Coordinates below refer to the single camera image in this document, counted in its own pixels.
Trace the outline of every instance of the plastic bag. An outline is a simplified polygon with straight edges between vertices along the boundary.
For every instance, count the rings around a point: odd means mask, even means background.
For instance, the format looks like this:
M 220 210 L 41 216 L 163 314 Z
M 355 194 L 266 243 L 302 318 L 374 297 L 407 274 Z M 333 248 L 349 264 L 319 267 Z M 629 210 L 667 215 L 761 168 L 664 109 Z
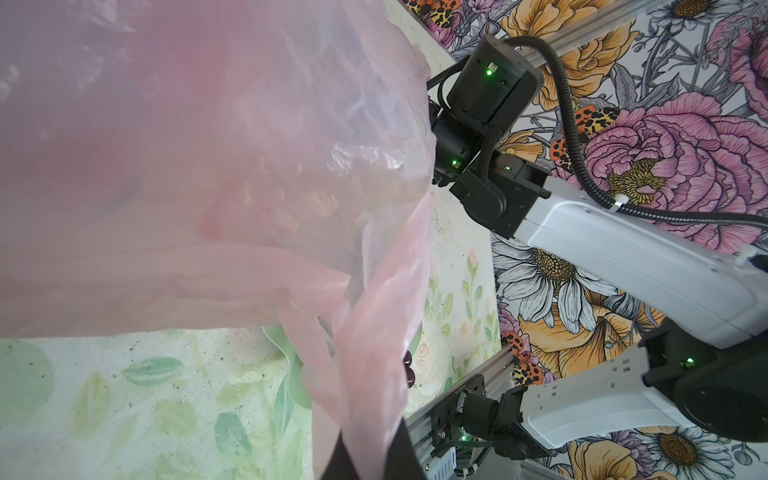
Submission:
M 434 161 L 383 4 L 10 2 L 0 40 L 0 336 L 279 320 L 381 476 Z

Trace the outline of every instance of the daisy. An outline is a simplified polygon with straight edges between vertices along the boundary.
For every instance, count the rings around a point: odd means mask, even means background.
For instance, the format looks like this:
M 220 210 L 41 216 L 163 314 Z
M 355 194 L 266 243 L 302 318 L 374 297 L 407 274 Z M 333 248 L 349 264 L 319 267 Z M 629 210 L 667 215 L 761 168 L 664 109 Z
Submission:
M 698 427 L 691 429 L 660 427 L 637 433 L 656 469 L 674 475 L 677 480 L 728 480 L 734 478 L 733 461 L 723 441 Z
M 521 300 L 520 316 L 526 322 L 544 319 L 547 326 L 553 327 L 552 303 L 557 301 L 560 318 L 568 332 L 577 334 L 581 326 L 593 331 L 597 321 L 584 289 L 605 296 L 618 295 L 616 287 L 573 263 L 517 240 L 492 233 L 491 248 L 494 271 L 499 272 L 496 294 L 503 295 L 507 302 Z
M 658 29 L 669 28 L 672 35 L 693 30 L 698 25 L 711 23 L 715 18 L 727 17 L 740 11 L 743 0 L 677 0 L 653 11 L 650 24 Z

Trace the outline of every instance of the table surface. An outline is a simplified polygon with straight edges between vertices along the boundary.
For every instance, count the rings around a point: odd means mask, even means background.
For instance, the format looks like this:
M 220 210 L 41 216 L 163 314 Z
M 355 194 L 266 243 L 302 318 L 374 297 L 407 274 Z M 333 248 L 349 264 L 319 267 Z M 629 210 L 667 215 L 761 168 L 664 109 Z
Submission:
M 432 71 L 452 63 L 388 0 Z M 433 187 L 432 279 L 414 412 L 500 350 L 488 231 Z M 312 478 L 312 414 L 260 329 L 0 341 L 2 478 Z

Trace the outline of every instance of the pink plastic bag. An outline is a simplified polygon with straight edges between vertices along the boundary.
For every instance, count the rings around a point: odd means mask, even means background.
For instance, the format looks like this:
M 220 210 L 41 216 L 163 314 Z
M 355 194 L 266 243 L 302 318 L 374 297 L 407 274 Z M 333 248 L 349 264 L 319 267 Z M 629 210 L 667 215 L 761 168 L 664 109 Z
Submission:
M 429 275 L 428 76 L 377 1 L 8 3 L 0 336 L 280 321 L 378 478 Z

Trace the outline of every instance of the white arm segment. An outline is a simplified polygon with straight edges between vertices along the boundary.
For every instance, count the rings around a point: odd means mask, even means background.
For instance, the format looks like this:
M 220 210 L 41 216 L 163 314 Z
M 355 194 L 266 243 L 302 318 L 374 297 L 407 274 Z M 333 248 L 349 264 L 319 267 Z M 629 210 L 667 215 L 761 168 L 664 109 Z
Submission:
M 717 348 L 768 326 L 768 273 L 643 220 L 612 214 L 561 178 L 549 177 L 545 188 L 551 196 L 536 200 L 517 240 L 581 266 Z
M 618 430 L 694 426 L 667 397 L 643 384 L 647 371 L 645 347 L 632 346 L 576 376 L 529 386 L 520 405 L 522 426 L 547 449 Z

